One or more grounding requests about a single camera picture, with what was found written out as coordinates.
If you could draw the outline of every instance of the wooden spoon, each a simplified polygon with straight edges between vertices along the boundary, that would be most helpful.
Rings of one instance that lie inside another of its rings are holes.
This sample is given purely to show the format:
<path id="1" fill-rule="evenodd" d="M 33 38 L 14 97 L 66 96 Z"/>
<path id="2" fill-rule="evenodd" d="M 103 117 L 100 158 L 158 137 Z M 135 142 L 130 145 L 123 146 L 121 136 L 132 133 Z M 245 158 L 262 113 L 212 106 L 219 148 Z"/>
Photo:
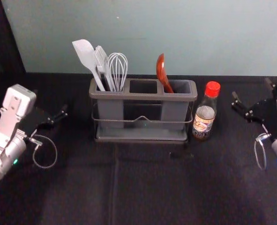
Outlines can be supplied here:
<path id="1" fill-rule="evenodd" d="M 158 80 L 162 83 L 167 93 L 174 93 L 170 83 L 168 82 L 166 72 L 165 72 L 165 55 L 162 53 L 159 55 L 156 64 L 156 74 Z"/>

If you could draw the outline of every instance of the bottle label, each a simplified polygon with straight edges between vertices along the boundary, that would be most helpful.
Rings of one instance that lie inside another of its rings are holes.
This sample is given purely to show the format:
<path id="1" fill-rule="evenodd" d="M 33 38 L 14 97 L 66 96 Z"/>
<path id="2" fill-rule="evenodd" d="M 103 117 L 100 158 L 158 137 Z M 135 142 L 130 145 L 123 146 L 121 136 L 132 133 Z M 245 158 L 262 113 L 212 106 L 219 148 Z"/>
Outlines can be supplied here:
<path id="1" fill-rule="evenodd" d="M 211 130 L 214 118 L 210 120 L 202 119 L 197 114 L 193 124 L 193 135 L 197 138 L 205 138 Z"/>

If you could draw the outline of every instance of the black table surface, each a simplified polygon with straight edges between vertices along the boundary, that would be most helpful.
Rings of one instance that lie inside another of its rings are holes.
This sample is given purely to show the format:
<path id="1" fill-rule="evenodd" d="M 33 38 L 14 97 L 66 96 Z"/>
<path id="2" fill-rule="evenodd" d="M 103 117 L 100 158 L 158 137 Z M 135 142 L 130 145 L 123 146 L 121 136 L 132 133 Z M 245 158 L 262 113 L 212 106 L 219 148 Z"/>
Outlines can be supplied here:
<path id="1" fill-rule="evenodd" d="M 37 105 L 50 113 L 67 99 L 75 104 L 49 133 L 59 152 L 56 166 L 35 167 L 29 147 L 0 181 L 0 225 L 277 225 L 277 158 L 266 141 L 268 169 L 257 167 L 253 144 L 263 130 L 231 109 L 234 90 L 248 106 L 269 98 L 263 77 L 174 78 L 196 82 L 196 103 L 207 81 L 221 83 L 209 140 L 192 139 L 187 146 L 96 143 L 91 76 L 0 75 L 0 107 L 15 83 L 38 89 Z M 170 159 L 170 152 L 183 157 Z"/>

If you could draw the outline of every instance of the gray utensil holder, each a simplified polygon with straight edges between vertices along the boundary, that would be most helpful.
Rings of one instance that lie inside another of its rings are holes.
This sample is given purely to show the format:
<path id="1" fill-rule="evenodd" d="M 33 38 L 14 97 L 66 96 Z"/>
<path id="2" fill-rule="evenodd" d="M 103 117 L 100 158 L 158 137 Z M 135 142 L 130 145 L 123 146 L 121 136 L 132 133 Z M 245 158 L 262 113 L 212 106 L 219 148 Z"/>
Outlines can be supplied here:
<path id="1" fill-rule="evenodd" d="M 99 134 L 108 131 L 116 140 L 169 141 L 177 139 L 176 134 L 180 134 L 182 140 L 183 133 L 180 131 L 190 122 L 186 120 L 192 111 L 192 106 L 189 106 L 197 99 L 196 85 L 191 80 L 170 80 L 170 84 L 175 92 L 173 94 L 166 93 L 157 79 L 127 78 L 123 91 L 111 92 L 98 90 L 92 79 L 89 95 L 96 102 L 93 119 L 101 129 Z"/>

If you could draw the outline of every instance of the sauce bottle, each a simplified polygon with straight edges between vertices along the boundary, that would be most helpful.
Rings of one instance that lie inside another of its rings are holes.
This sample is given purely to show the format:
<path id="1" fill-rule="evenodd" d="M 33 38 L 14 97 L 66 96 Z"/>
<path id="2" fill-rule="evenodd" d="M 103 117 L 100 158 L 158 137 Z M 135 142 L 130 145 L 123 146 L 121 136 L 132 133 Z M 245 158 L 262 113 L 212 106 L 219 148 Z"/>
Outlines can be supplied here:
<path id="1" fill-rule="evenodd" d="M 199 140 L 206 140 L 210 136 L 211 127 L 217 113 L 217 97 L 221 85 L 210 81 L 206 84 L 205 95 L 198 105 L 193 124 L 193 136 Z"/>

